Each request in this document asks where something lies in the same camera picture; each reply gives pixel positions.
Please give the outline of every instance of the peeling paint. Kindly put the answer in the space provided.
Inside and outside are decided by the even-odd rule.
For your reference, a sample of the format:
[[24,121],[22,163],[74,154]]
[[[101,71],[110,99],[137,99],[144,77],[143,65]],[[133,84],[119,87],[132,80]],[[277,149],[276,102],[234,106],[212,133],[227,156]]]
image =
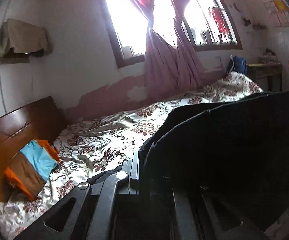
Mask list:
[[69,122],[78,119],[94,120],[120,111],[137,109],[154,103],[144,97],[145,76],[126,77],[113,85],[106,85],[81,96],[75,107],[65,110]]
[[130,101],[140,102],[147,98],[146,88],[135,86],[132,90],[127,91],[127,95]]

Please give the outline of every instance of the floral comforter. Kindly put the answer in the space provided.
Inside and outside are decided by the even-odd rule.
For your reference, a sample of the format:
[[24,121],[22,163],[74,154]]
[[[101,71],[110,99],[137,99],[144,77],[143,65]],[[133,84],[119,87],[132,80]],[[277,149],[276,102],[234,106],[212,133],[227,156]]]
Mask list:
[[61,161],[38,199],[29,202],[25,195],[14,192],[7,203],[0,202],[2,236],[14,239],[77,184],[132,159],[135,147],[159,129],[172,109],[188,104],[237,101],[261,91],[248,77],[231,72],[203,91],[69,126],[54,142]]

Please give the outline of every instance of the wooden headboard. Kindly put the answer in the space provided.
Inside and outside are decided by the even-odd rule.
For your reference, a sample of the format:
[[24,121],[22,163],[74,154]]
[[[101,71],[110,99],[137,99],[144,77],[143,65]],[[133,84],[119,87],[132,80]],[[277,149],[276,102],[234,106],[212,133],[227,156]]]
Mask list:
[[9,161],[35,138],[53,143],[66,126],[66,120],[52,97],[43,98],[0,117],[0,201],[6,202],[12,193],[3,176]]

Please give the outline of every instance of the pink wall paint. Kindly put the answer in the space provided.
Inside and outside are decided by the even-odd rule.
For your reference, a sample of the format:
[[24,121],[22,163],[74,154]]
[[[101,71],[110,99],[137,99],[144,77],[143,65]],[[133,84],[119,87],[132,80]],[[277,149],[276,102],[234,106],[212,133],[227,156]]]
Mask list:
[[69,122],[77,119],[94,120],[113,113],[137,109],[154,103],[150,99],[131,101],[127,92],[135,86],[144,86],[145,76],[126,77],[113,85],[106,85],[81,96],[75,107],[66,109]]

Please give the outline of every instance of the pink curtain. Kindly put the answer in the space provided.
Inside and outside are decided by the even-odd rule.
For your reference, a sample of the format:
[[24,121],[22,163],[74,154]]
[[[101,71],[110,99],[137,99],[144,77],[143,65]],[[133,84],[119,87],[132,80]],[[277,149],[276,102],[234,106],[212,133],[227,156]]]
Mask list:
[[131,0],[148,20],[145,75],[148,97],[155,101],[177,93],[178,69],[172,48],[153,29],[155,0]]
[[205,73],[192,44],[182,30],[185,8],[190,0],[171,0],[175,9],[175,32],[177,36],[176,59],[178,68],[178,92],[197,90],[222,77],[222,70]]

